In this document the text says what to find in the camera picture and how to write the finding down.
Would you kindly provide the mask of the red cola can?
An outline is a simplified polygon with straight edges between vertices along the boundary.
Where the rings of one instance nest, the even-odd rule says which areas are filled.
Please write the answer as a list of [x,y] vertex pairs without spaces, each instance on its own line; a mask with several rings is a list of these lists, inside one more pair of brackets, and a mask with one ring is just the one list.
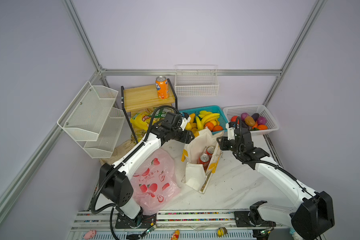
[[198,164],[201,164],[204,168],[204,171],[206,172],[208,169],[208,166],[210,164],[211,158],[206,153],[203,153],[200,155]]
[[206,147],[205,153],[211,158],[215,152],[215,146]]

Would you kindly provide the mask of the white canvas tote bag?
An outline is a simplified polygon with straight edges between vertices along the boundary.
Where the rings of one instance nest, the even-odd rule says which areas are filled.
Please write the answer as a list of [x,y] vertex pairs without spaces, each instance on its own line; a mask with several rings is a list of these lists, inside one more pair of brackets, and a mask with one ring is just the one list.
[[204,194],[223,155],[218,145],[218,138],[224,135],[224,131],[216,133],[204,129],[196,135],[183,150],[182,161],[186,163],[186,167],[182,182]]

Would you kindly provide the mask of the pink plastic grocery bag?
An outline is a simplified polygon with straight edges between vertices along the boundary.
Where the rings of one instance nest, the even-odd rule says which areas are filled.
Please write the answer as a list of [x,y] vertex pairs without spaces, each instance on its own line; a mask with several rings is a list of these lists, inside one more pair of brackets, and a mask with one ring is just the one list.
[[144,161],[132,176],[131,184],[133,199],[147,216],[162,210],[181,191],[176,181],[175,162],[162,149]]

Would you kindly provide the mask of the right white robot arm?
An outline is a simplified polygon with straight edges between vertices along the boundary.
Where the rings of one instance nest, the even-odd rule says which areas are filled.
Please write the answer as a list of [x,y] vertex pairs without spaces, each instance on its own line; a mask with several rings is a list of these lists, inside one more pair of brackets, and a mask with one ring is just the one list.
[[304,240],[320,240],[322,234],[335,225],[332,197],[304,185],[265,150],[255,147],[251,132],[242,126],[241,118],[227,123],[226,129],[228,135],[218,138],[219,148],[231,151],[243,165],[270,180],[294,205],[290,209],[258,201],[250,206],[250,224],[278,223],[293,228]]

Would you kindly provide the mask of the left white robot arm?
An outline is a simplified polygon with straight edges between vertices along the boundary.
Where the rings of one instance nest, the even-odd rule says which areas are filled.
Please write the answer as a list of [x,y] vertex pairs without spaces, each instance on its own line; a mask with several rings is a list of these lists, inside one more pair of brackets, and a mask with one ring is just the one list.
[[182,114],[176,108],[167,106],[169,112],[163,120],[150,121],[143,139],[126,155],[113,164],[100,168],[99,186],[91,201],[91,213],[96,215],[110,208],[118,211],[132,227],[143,222],[143,209],[133,199],[131,179],[137,169],[156,150],[170,140],[189,144],[194,138],[186,126],[191,121],[189,114]]

